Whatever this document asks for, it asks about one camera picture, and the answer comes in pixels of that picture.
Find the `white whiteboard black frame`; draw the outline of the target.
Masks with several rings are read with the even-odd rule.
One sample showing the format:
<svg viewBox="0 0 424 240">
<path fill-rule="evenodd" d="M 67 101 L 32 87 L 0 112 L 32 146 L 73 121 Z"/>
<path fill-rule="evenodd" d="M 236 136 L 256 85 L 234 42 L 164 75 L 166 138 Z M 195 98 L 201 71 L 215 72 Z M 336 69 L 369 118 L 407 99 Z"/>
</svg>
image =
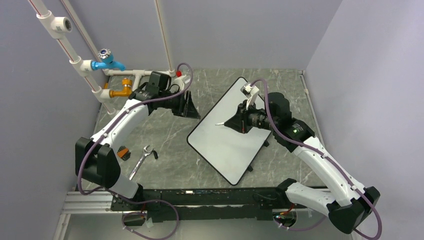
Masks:
<svg viewBox="0 0 424 240">
<path fill-rule="evenodd" d="M 246 100 L 241 88 L 248 81 L 239 77 L 188 134 L 186 141 L 230 185 L 236 186 L 271 132 L 253 128 L 239 133 L 223 125 Z"/>
</svg>

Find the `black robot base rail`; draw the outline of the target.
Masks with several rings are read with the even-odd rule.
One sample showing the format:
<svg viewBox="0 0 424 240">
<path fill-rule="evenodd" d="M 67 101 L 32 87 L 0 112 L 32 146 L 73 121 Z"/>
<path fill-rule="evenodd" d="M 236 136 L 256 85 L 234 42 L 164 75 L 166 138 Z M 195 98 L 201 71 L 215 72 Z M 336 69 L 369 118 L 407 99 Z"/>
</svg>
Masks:
<svg viewBox="0 0 424 240">
<path fill-rule="evenodd" d="M 131 203 L 114 196 L 113 212 L 143 212 L 154 223 L 180 219 L 271 221 L 293 204 L 275 187 L 144 189 Z"/>
</svg>

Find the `blue water tap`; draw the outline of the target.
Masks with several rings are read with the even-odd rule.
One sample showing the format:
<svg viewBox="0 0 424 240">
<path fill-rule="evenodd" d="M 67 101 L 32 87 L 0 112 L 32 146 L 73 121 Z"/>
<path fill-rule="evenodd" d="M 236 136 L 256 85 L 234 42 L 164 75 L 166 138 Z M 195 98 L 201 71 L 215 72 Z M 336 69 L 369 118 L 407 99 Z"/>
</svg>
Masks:
<svg viewBox="0 0 424 240">
<path fill-rule="evenodd" d="M 97 56 L 99 57 L 100 61 L 92 61 L 90 64 L 93 71 L 104 69 L 118 69 L 120 71 L 126 70 L 126 67 L 123 63 L 114 60 L 114 55 L 110 49 L 102 48 L 98 52 Z"/>
</svg>

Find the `white PVC pipe frame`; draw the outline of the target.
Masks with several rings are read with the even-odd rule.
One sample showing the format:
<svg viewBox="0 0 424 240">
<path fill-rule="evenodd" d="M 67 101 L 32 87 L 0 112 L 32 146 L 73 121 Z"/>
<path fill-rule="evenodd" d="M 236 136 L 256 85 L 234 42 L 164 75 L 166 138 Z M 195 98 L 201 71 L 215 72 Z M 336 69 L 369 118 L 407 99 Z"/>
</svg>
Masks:
<svg viewBox="0 0 424 240">
<path fill-rule="evenodd" d="M 69 17 L 55 16 L 42 0 L 28 0 L 27 2 L 35 11 L 36 18 L 49 35 L 58 43 L 68 58 L 69 63 L 78 75 L 84 79 L 95 98 L 102 104 L 109 115 L 114 116 L 118 112 L 118 110 L 111 105 L 111 99 L 122 97 L 124 92 L 111 92 L 110 89 L 101 87 L 92 76 L 92 72 L 102 71 L 106 76 L 135 76 L 135 81 L 132 85 L 133 90 L 136 89 L 136 84 L 140 82 L 142 77 L 152 74 L 151 70 L 145 69 L 126 70 L 123 63 L 114 59 L 109 49 L 98 50 L 70 1 L 61 1 Z M 87 43 L 94 55 L 94 60 L 82 59 L 67 39 L 66 34 L 71 33 L 73 28 L 79 31 L 82 38 Z"/>
</svg>

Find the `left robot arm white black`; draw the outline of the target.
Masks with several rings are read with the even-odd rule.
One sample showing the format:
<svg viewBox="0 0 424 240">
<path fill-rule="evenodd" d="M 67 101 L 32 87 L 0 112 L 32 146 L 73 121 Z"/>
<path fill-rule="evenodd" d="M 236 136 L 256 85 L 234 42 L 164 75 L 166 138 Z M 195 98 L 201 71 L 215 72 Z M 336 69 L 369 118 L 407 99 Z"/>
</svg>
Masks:
<svg viewBox="0 0 424 240">
<path fill-rule="evenodd" d="M 131 210 L 144 203 L 143 186 L 122 173 L 118 151 L 136 126 L 157 109 L 167 109 L 177 117 L 199 119 L 189 87 L 193 74 L 172 79 L 169 75 L 154 71 L 149 80 L 130 93 L 122 109 L 90 138 L 81 137 L 75 144 L 75 174 L 77 187 L 82 195 L 82 181 L 96 184 L 99 189 L 124 198 Z"/>
</svg>

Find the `silver combination wrench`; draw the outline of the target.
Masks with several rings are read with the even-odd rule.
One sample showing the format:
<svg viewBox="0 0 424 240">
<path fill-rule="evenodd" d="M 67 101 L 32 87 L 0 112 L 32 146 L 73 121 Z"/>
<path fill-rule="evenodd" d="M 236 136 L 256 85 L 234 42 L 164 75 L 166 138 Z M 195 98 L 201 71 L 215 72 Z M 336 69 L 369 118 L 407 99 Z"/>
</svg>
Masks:
<svg viewBox="0 0 424 240">
<path fill-rule="evenodd" d="M 154 149 L 150 145 L 147 145 L 143 148 L 142 155 L 141 155 L 140 159 L 137 161 L 137 163 L 135 164 L 135 166 L 133 167 L 133 169 L 131 170 L 131 172 L 128 176 L 128 179 L 130 181 L 134 178 L 134 176 L 136 175 L 136 173 L 140 169 L 140 167 L 143 164 L 143 162 L 145 161 L 145 159 L 153 153 L 153 150 Z"/>
</svg>

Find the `orange brass water tap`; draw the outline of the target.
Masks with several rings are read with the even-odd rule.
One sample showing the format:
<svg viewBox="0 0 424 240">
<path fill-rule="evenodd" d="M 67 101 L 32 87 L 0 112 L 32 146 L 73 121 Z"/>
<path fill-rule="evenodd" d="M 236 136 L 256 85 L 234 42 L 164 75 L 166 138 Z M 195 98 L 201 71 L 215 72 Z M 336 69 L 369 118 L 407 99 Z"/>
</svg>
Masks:
<svg viewBox="0 0 424 240">
<path fill-rule="evenodd" d="M 107 96 L 110 98 L 117 98 L 117 97 L 129 97 L 130 94 L 133 92 L 133 81 L 129 78 L 124 78 L 121 81 L 122 89 L 121 90 L 108 90 Z"/>
</svg>

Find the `orange black hex key set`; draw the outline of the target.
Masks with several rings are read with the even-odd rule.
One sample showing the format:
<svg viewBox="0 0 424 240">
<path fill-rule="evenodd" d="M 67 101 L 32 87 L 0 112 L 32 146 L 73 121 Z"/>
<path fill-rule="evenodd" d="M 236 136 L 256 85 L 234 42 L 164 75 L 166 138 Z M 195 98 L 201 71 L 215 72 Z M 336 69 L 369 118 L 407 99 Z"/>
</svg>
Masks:
<svg viewBox="0 0 424 240">
<path fill-rule="evenodd" d="M 119 147 L 119 149 L 117 151 L 117 155 L 123 161 L 127 161 L 131 157 L 131 152 L 127 147 L 122 145 L 122 146 Z"/>
</svg>

